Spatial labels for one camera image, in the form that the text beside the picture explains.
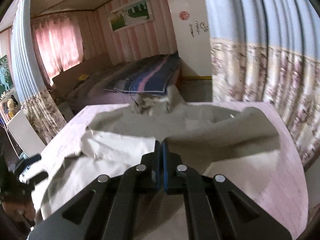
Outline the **person left hand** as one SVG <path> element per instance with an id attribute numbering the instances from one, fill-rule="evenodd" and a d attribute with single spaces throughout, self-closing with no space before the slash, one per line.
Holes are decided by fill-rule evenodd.
<path id="1" fill-rule="evenodd" d="M 8 217 L 15 222 L 22 222 L 22 217 L 28 221 L 34 221 L 36 216 L 36 211 L 31 197 L 20 203 L 4 201 L 2 202 L 2 207 Z"/>

